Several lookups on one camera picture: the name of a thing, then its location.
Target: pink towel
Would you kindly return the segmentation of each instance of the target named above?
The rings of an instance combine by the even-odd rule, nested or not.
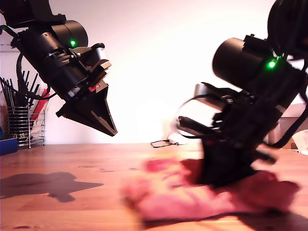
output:
[[[259,171],[228,187],[196,185],[200,160],[149,160],[138,177],[126,181],[122,194],[144,220],[194,220],[226,213],[289,212],[296,183]]]

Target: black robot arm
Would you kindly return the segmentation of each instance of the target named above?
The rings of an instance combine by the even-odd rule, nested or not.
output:
[[[283,147],[308,117],[307,15],[306,0],[277,0],[269,14],[267,39],[254,35],[244,40],[231,38],[217,49],[213,59],[215,75],[242,91],[226,91],[204,83],[199,94],[215,94],[216,99],[206,98],[205,102],[221,109],[213,117],[212,126],[179,118],[180,130],[198,131],[197,138],[202,139],[201,184],[220,187],[248,177],[255,173],[251,164],[256,159],[274,164],[275,159],[257,151],[257,147],[299,93],[306,102],[302,116],[280,141],[267,145]],[[294,60],[304,60],[302,70],[292,67],[290,55]]]
[[[63,100],[57,112],[105,134],[117,134],[107,104],[108,85],[103,78],[111,66],[103,57],[104,44],[88,47],[88,36],[76,21],[67,21],[65,15],[53,15],[48,0],[1,0],[0,12],[9,33],[12,47],[20,51],[17,62],[18,85],[30,98],[43,99],[28,92],[21,74],[24,56]],[[12,28],[28,29],[15,33]]]

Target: metal dish rack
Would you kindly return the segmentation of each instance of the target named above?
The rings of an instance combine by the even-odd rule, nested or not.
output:
[[[32,119],[33,115],[38,115],[37,119]],[[18,146],[28,146],[32,144],[46,145],[46,111],[43,113],[32,113],[30,115],[29,106],[27,107],[8,107],[8,131],[7,134],[11,138],[17,138]],[[35,125],[38,121],[42,121],[40,125]],[[31,132],[35,127],[41,127],[38,132]]]

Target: wooden table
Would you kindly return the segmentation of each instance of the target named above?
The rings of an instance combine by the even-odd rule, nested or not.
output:
[[[151,156],[200,158],[199,144],[154,149],[149,144],[47,145],[1,157],[1,230],[32,231],[308,231],[308,156],[279,150],[258,168],[303,188],[288,216],[224,216],[196,222],[143,223],[119,188]]]

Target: red label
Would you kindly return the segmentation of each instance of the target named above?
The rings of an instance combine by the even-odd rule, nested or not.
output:
[[[95,91],[97,88],[99,88],[100,87],[100,85],[99,84],[97,84],[96,86],[94,86],[93,88],[89,88],[89,90],[91,91],[91,92],[93,92],[93,91]]]

